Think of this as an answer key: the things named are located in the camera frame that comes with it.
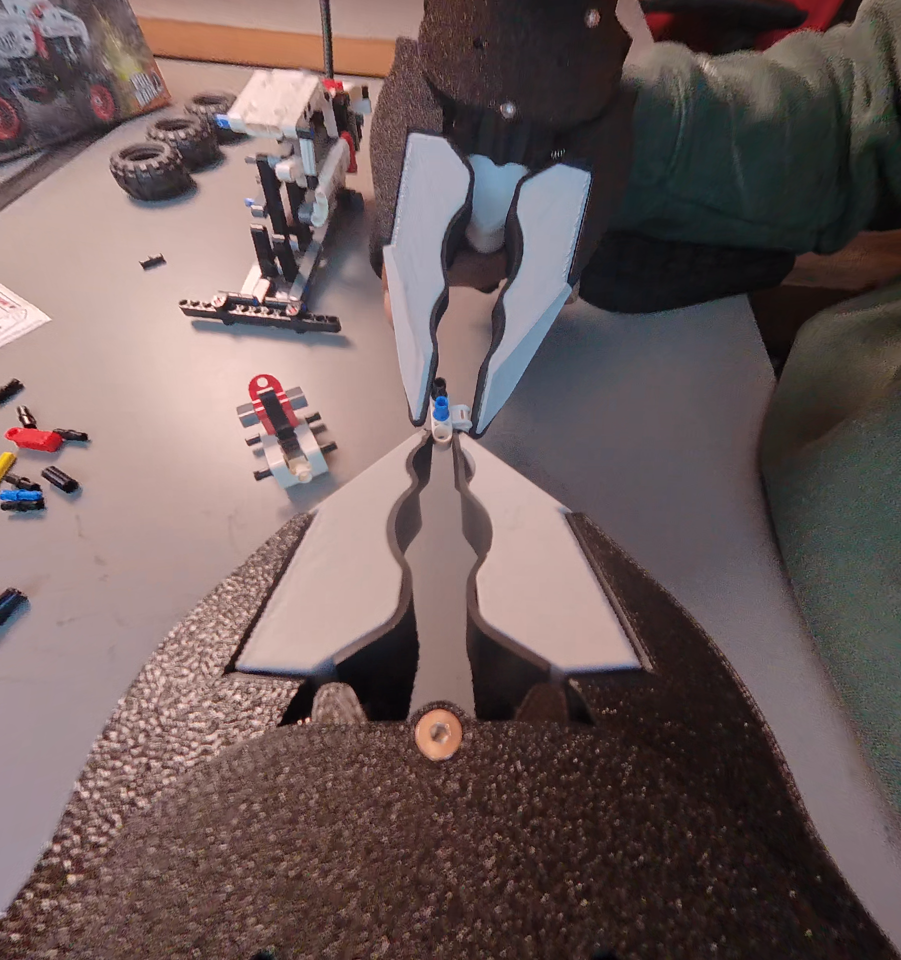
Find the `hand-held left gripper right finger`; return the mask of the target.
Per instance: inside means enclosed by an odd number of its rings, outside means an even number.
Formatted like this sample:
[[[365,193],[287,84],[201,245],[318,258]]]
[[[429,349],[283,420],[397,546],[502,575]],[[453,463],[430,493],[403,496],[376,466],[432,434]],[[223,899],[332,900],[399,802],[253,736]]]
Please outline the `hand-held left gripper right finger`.
[[[467,435],[453,453],[476,556],[466,589],[476,716],[515,717],[539,684],[641,669],[570,510]]]

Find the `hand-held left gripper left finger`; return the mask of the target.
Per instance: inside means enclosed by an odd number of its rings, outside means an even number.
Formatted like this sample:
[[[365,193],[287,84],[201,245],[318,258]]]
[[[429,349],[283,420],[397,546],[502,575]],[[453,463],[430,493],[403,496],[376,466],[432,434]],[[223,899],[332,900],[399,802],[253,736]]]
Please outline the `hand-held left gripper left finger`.
[[[370,718],[405,718],[419,660],[406,558],[432,440],[415,433],[312,513],[236,655],[245,674],[351,686]]]

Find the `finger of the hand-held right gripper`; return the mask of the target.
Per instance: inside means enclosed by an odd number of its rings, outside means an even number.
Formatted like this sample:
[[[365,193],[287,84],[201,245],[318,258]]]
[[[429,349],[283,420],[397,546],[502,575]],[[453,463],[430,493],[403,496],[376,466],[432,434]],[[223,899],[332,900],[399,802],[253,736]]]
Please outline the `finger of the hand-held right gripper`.
[[[480,367],[470,435],[480,438],[523,376],[572,292],[591,173],[556,163],[529,173],[517,163],[470,158],[472,239],[501,227],[508,273],[492,308],[492,340]]]
[[[448,305],[449,262],[470,221],[473,189],[474,172],[449,140],[409,133],[383,261],[398,366],[415,426],[428,414],[436,327]]]

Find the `red white black brick subassembly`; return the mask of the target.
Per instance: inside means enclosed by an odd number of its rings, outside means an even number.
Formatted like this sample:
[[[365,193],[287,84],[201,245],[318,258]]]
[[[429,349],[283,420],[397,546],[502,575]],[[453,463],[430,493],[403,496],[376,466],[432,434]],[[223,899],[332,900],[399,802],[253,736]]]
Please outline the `red white black brick subassembly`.
[[[302,389],[285,389],[276,376],[262,373],[252,377],[248,390],[250,399],[236,414],[245,444],[263,464],[254,478],[272,477],[289,490],[326,474],[337,442]]]

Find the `small white blue brick piece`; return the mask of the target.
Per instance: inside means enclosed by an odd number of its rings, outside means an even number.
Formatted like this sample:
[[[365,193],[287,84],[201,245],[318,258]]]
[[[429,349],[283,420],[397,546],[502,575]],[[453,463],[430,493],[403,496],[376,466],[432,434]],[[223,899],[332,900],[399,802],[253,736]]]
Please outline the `small white blue brick piece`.
[[[449,444],[455,434],[454,416],[446,380],[436,376],[430,387],[430,431],[438,445]]]

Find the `person's right forearm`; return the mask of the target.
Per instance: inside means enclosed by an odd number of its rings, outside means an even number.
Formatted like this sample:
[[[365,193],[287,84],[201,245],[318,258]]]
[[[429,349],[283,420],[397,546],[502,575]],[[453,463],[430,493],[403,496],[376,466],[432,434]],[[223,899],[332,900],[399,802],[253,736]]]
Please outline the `person's right forearm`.
[[[624,76],[633,162],[584,302],[652,313],[765,290],[797,256],[901,228],[901,1],[762,53],[660,43]]]

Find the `grey desk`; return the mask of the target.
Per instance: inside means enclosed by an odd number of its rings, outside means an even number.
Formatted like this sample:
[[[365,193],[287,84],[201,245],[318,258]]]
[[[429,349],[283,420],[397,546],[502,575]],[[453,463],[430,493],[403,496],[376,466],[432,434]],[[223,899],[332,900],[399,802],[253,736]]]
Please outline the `grey desk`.
[[[34,515],[0,510],[0,911],[49,841],[115,703],[163,637],[294,513],[407,438],[410,425],[365,220],[314,294],[340,337],[194,327],[183,297],[239,286],[252,259],[243,145],[196,192],[139,205],[109,172],[150,117],[90,143],[0,211],[0,282],[51,322],[0,348],[0,386],[82,486]],[[140,261],[166,263],[143,270]],[[244,439],[249,383],[299,387],[337,443],[283,489]],[[769,531],[756,446],[775,385],[744,298],[659,315],[572,304],[489,450],[587,513],[720,646],[755,697],[834,860],[901,953],[901,834],[823,670]],[[17,421],[0,409],[4,432]]]

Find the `partly built toy brick vehicle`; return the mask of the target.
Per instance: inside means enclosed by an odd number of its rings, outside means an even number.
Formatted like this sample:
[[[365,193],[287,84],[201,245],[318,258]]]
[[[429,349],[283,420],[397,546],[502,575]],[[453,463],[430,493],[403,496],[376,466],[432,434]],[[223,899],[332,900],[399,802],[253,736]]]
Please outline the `partly built toy brick vehicle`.
[[[273,141],[276,148],[247,157],[260,191],[245,200],[255,261],[241,289],[184,298],[179,306],[185,316],[296,333],[340,331],[339,319],[314,314],[307,298],[337,210],[362,206],[347,177],[358,171],[363,123],[371,112],[365,83],[258,69],[233,104],[213,114],[220,131]]]

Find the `red crate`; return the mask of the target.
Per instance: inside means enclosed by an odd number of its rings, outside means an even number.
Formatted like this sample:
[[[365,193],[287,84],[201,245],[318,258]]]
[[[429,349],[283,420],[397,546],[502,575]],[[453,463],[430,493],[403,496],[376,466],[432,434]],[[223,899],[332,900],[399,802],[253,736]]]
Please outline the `red crate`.
[[[859,1],[641,1],[657,42],[705,53],[765,50],[790,33],[851,21]]]

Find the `black toy tyre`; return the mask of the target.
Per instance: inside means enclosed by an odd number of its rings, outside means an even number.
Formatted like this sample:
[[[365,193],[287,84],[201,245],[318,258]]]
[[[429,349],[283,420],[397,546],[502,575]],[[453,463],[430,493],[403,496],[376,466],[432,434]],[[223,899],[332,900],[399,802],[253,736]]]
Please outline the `black toy tyre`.
[[[227,91],[204,91],[191,97],[184,110],[196,117],[219,144],[233,143],[240,140],[241,135],[229,126],[220,126],[217,117],[228,114],[236,99],[235,94]]]
[[[148,126],[146,138],[177,150],[190,171],[205,169],[222,159],[217,135],[193,114],[157,119]]]
[[[134,143],[117,150],[109,170],[130,197],[145,202],[170,200],[195,186],[180,150],[156,141]]]

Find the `wooden plank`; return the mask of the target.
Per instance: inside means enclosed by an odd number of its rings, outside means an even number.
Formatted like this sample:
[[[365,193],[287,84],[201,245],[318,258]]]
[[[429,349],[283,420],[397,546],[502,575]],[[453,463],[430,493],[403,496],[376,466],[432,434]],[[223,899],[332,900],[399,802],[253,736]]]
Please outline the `wooden plank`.
[[[240,66],[324,71],[324,44],[317,34],[216,25],[187,20],[138,19],[157,57]],[[334,73],[383,78],[395,56],[394,39],[333,39]]]

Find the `person's green sweater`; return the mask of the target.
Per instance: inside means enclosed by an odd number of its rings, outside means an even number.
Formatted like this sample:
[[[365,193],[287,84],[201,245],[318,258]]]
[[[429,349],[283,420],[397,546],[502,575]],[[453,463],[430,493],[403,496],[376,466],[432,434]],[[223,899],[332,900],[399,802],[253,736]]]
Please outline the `person's green sweater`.
[[[804,620],[901,825],[901,281],[802,326],[760,462]]]

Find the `pile of small toy bricks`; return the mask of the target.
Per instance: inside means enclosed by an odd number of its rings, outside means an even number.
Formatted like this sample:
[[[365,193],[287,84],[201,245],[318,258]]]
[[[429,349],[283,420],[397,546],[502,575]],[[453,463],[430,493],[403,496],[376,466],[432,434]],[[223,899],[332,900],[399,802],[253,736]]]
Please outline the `pile of small toy bricks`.
[[[40,428],[24,405],[16,408],[16,414],[19,424],[8,429],[4,435],[16,451],[55,454],[65,445],[84,446],[90,441],[88,433],[82,430]],[[16,452],[0,455],[0,510],[5,515],[21,517],[42,514],[47,509],[45,485],[68,496],[81,490],[80,483],[57,465],[51,464],[43,468],[39,480],[34,481],[13,472],[16,461]],[[26,604],[28,598],[21,590],[8,587],[1,591],[0,629],[15,618]]]

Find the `toy truck box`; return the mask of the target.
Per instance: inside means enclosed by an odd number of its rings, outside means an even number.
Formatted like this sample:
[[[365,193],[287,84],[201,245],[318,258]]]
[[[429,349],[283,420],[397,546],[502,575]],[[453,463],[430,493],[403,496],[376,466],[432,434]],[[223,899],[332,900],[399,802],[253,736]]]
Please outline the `toy truck box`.
[[[0,1],[0,162],[169,102],[126,1]]]

